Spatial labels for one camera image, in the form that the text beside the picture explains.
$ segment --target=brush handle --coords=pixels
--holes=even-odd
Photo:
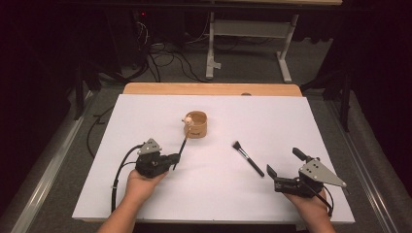
[[[258,168],[258,166],[256,165],[256,163],[252,160],[252,158],[248,158],[248,162],[252,165],[252,167],[255,168],[255,170],[258,172],[258,174],[261,177],[264,177],[264,173],[260,170],[260,168]]]

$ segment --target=brush bristles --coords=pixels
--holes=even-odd
[[[239,144],[238,141],[234,142],[232,146],[237,150],[241,149],[240,144]]]

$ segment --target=table leg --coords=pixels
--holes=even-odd
[[[213,43],[215,37],[215,13],[210,13],[209,24],[209,50],[207,52],[207,65],[206,65],[206,79],[213,79],[213,70],[215,68],[221,69],[222,64],[215,62],[215,53],[213,50]]]
[[[297,23],[298,18],[299,18],[299,15],[293,15],[292,21],[291,21],[291,26],[289,27],[288,34],[285,38],[284,48],[283,48],[282,51],[276,52],[278,62],[279,62],[279,66],[280,66],[281,72],[282,72],[282,77],[283,77],[285,83],[291,83],[292,82],[291,74],[289,73],[289,69],[288,69],[288,65],[286,63],[285,57],[286,57],[286,53],[288,52],[289,45],[291,44],[293,32],[294,32],[294,29],[296,28],[296,23]]]

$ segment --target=wooden table edge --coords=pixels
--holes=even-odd
[[[123,94],[302,96],[296,84],[281,83],[128,83]]]

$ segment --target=forearm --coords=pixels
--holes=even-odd
[[[305,225],[310,233],[335,233],[333,225],[327,215],[310,217],[311,219],[304,219]]]
[[[132,203],[124,198],[109,218],[103,223],[98,232],[132,232],[137,213],[142,205],[143,202]]]

